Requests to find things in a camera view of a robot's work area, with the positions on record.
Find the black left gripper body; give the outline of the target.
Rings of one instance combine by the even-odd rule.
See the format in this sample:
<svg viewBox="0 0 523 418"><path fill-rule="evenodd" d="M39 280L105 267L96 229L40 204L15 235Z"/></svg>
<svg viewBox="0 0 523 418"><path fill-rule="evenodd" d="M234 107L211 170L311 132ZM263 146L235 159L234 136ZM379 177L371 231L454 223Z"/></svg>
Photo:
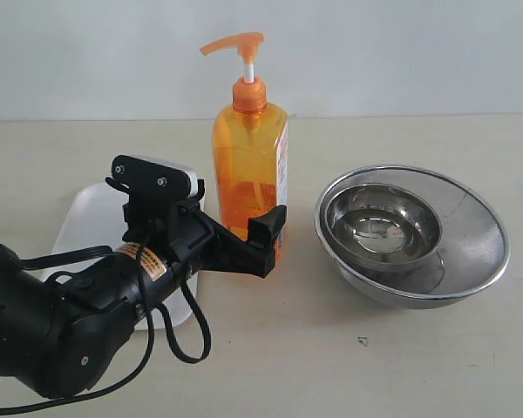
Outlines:
<svg viewBox="0 0 523 418"><path fill-rule="evenodd" d="M196 198L130 198L123 205L127 265L139 279L185 279L201 270L220 226Z"/></svg>

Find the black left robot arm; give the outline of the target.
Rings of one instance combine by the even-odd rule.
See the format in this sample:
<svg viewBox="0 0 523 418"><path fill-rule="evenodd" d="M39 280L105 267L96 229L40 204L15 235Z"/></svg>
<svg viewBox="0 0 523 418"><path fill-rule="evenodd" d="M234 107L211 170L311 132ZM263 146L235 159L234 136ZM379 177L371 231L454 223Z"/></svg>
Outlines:
<svg viewBox="0 0 523 418"><path fill-rule="evenodd" d="M267 276L287 218L278 205L247 223L239 238L196 199L131 197L118 248L88 247L23 260L0 245L0 377L12 377L50 408L98 397L95 384L142 320L159 312L168 345L194 364L175 339L165 300L182 292L202 332L211 334L188 285L200 270Z"/></svg>

